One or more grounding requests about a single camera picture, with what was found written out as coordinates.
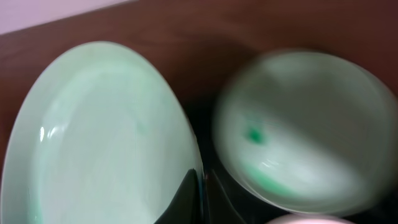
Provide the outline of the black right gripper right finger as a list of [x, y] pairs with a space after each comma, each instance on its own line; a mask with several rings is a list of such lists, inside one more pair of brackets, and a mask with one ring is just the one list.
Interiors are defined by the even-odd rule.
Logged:
[[234, 209], [217, 174], [212, 170], [206, 175], [206, 193], [210, 224], [246, 224]]

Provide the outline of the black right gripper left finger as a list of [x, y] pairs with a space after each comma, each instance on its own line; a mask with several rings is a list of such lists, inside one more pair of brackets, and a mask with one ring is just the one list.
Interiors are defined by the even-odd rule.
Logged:
[[155, 224], [200, 224], [200, 202], [197, 172], [190, 169], [170, 205]]

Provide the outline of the white plate with green stain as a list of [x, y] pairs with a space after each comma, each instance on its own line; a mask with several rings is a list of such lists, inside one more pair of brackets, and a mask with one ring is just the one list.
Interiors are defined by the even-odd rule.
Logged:
[[331, 217], [305, 217], [301, 215], [285, 215], [275, 218], [266, 224], [354, 224], [344, 219]]

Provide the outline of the mint green plate with stain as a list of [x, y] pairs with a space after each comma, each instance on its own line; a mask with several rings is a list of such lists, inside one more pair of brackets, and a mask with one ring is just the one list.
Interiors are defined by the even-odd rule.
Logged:
[[132, 49], [89, 42], [56, 58], [16, 117], [2, 223], [155, 223], [203, 165], [169, 84]]

